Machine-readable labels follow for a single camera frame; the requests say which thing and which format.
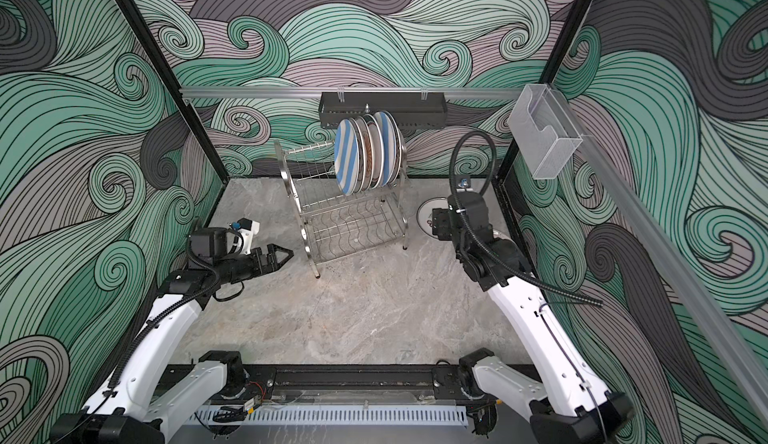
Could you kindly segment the white plate red characters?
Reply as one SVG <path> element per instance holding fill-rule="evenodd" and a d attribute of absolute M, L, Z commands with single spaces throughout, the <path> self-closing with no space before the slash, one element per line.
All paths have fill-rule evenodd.
<path fill-rule="evenodd" d="M 417 212 L 420 229 L 430 238 L 451 240 L 449 206 L 446 198 L 433 198 L 421 204 Z"/>

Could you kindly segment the blue striped plate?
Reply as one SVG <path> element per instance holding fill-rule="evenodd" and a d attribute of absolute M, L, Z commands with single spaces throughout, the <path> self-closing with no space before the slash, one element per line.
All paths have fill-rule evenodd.
<path fill-rule="evenodd" d="M 334 169 L 336 181 L 344 195 L 351 195 L 359 177 L 358 135 L 349 119 L 340 122 L 334 143 Z"/>
<path fill-rule="evenodd" d="M 388 124 L 388 128 L 390 131 L 390 137 L 388 138 L 389 144 L 390 144 L 390 164 L 389 164 L 389 177 L 387 179 L 387 184 L 392 184 L 397 179 L 397 176 L 400 172 L 401 167 L 401 161 L 402 161 L 402 135 L 397 127 L 396 121 L 394 120 L 393 116 L 384 111 L 383 112 L 384 120 Z"/>

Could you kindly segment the orange sunburst plate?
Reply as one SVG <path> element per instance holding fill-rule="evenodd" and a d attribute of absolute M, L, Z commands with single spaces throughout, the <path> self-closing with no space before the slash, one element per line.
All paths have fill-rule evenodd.
<path fill-rule="evenodd" d="M 365 122 L 366 122 L 366 124 L 368 126 L 368 130 L 369 130 L 370 138 L 371 138 L 371 146 L 372 146 L 372 162 L 371 162 L 371 167 L 372 167 L 372 172 L 371 172 L 371 181 L 370 181 L 369 188 L 370 189 L 374 189 L 374 188 L 377 188 L 377 180 L 378 180 L 379 172 L 380 172 L 380 169 L 379 169 L 380 154 L 379 154 L 379 150 L 378 150 L 379 132 L 378 132 L 378 129 L 377 129 L 377 126 L 376 126 L 376 122 L 375 122 L 374 118 L 371 115 L 369 115 L 369 114 L 364 115 L 363 119 L 365 120 Z"/>

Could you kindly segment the green red rimmed plate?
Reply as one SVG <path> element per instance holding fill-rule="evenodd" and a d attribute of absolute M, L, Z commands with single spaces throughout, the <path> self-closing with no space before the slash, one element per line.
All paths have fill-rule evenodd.
<path fill-rule="evenodd" d="M 384 119 L 384 116 L 381 112 L 377 112 L 373 115 L 374 120 L 376 122 L 376 126 L 379 132 L 379 143 L 378 143 L 378 150 L 380 154 L 380 164 L 379 164 L 379 177 L 377 180 L 377 187 L 382 188 L 385 186 L 386 182 L 389 179 L 389 165 L 390 165 L 390 157 L 389 157 L 389 137 L 390 137 L 390 131 L 388 128 L 388 124 L 386 120 Z"/>

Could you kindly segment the white plate black outline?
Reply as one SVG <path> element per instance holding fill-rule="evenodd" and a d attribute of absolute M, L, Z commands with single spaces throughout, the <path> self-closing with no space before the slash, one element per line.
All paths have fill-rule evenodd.
<path fill-rule="evenodd" d="M 357 128 L 358 137 L 360 138 L 360 183 L 357 187 L 357 191 L 363 192 L 368 189 L 371 181 L 371 138 L 368 126 L 362 117 L 355 117 L 353 121 Z"/>

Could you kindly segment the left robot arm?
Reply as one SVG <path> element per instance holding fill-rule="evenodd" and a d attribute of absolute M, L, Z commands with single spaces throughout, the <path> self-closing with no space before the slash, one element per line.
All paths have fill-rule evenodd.
<path fill-rule="evenodd" d="M 153 397 L 175 349 L 224 284 L 281 270 L 292 250 L 229 252 L 216 246 L 197 253 L 187 245 L 188 266 L 168 277 L 164 294 L 105 383 L 76 413 L 60 416 L 53 443 L 167 443 L 211 397 L 238 399 L 250 385 L 237 351 L 209 351 L 159 399 Z"/>

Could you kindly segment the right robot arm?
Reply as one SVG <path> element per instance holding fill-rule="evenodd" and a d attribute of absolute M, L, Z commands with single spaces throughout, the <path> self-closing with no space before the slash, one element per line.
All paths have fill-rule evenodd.
<path fill-rule="evenodd" d="M 629 397 L 611 390 L 582 358 L 554 316 L 560 304 L 587 304 L 533 276 L 510 239 L 495 234 L 482 195 L 464 191 L 441 199 L 428 220 L 432 235 L 452 244 L 469 279 L 511 323 L 538 374 L 531 378 L 481 348 L 459 361 L 464 394 L 494 398 L 525 419 L 539 443 L 609 443 L 634 417 Z"/>

